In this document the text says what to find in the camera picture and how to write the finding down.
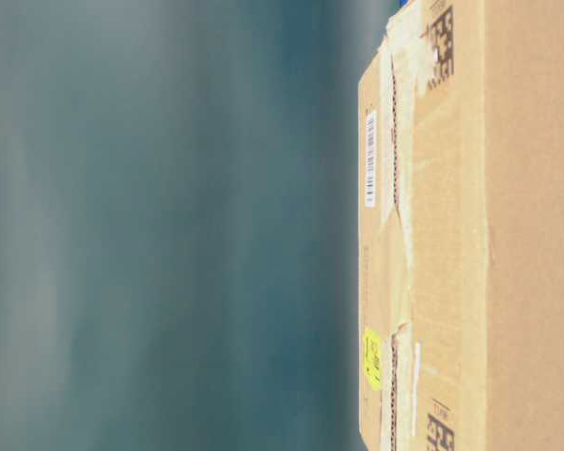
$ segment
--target yellow sticker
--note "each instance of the yellow sticker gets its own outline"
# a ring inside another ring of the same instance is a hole
[[[366,327],[364,334],[364,372],[369,384],[376,391],[379,391],[382,387],[380,370],[382,351],[383,343],[380,336]]]

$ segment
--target barcode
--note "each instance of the barcode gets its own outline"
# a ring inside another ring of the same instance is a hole
[[[366,207],[376,206],[376,112],[366,117]]]

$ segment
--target brown cardboard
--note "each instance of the brown cardboard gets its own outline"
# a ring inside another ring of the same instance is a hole
[[[366,207],[366,117],[389,96]],[[360,81],[359,124],[368,449],[564,450],[564,2],[410,2]]]

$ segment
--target blurred background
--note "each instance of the blurred background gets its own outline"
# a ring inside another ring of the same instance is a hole
[[[0,451],[363,450],[384,0],[0,0]]]

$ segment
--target teal background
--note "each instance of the teal background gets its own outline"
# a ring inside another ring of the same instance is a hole
[[[395,3],[0,0],[0,451],[363,449],[356,94]]]

